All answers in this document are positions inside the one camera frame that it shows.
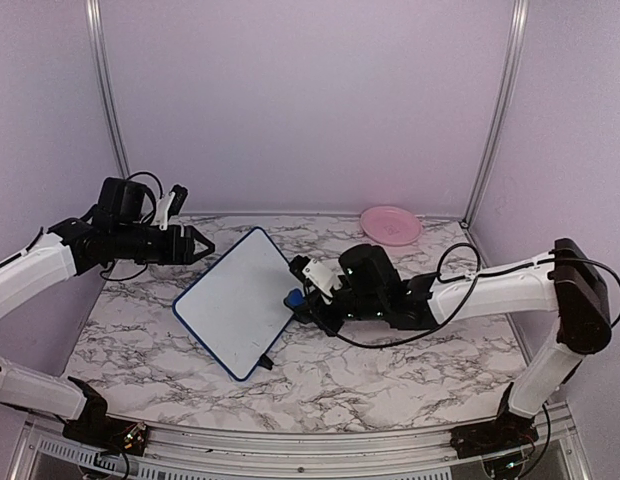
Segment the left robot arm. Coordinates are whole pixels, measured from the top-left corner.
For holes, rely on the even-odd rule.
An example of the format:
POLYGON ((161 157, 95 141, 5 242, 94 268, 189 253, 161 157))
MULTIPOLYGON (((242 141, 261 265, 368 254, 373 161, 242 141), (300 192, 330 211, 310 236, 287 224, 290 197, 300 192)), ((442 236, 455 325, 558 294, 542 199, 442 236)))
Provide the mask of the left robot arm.
MULTIPOLYGON (((192 265, 214 253, 195 227, 172 225, 188 191, 153 193, 134 176, 104 180, 97 202, 80 218, 42 229, 0 262, 0 320, 48 288, 119 260, 137 265, 192 265)), ((0 403, 47 412, 76 425, 96 445, 115 438, 105 399, 86 383, 54 377, 0 357, 0 403)))

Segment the blue whiteboard eraser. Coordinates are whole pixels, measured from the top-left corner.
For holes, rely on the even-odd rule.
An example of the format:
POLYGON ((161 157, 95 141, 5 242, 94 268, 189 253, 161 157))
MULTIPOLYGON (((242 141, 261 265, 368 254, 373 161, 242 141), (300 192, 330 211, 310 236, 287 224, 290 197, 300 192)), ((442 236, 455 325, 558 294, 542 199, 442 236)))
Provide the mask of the blue whiteboard eraser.
POLYGON ((287 294, 283 300, 283 303, 287 308, 295 310, 305 305, 305 298, 302 291, 295 288, 287 294))

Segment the small blue-framed whiteboard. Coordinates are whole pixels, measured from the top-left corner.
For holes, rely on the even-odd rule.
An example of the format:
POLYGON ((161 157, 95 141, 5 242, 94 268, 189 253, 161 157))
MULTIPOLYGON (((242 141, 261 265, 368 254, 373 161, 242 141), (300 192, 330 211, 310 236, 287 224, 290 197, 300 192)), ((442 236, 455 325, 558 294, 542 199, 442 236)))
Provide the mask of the small blue-framed whiteboard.
POLYGON ((236 381, 271 366, 267 353, 289 324, 299 286, 261 227, 251 229, 173 302, 175 317, 236 381))

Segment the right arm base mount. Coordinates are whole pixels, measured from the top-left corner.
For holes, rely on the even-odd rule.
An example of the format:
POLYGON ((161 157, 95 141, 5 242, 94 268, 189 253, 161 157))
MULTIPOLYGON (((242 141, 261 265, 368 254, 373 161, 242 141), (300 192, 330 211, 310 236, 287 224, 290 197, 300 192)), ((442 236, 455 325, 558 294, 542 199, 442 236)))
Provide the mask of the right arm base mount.
POLYGON ((539 434, 529 421, 501 422, 497 419, 458 426, 450 430, 450 446, 459 459, 483 456, 532 444, 539 434))

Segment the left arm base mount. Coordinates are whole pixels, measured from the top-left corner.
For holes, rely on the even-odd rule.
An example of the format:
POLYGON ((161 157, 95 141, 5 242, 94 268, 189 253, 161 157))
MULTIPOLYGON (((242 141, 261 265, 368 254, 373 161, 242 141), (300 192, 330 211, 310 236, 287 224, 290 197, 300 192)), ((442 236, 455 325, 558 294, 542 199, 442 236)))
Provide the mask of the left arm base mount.
POLYGON ((142 456, 149 429, 143 422, 104 417, 97 420, 68 420, 62 435, 70 440, 128 455, 142 456))

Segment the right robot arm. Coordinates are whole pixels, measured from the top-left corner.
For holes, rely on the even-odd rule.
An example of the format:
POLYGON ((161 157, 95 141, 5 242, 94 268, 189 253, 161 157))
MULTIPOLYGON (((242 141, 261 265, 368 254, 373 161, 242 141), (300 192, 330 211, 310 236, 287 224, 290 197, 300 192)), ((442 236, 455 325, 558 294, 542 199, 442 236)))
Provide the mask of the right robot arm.
POLYGON ((371 244, 348 249, 338 263, 340 274, 315 259, 296 256, 289 270, 301 286, 283 301, 296 320, 333 337, 354 320, 381 320, 418 340, 455 320, 557 313, 549 338, 507 387, 497 417, 486 425, 485 438, 496 448, 519 437, 524 422, 536 416, 583 359, 608 346, 619 321, 610 314, 608 287, 600 274, 605 265, 586 257, 569 238, 519 263, 476 266, 452 277, 436 270, 403 279, 386 251, 371 244))

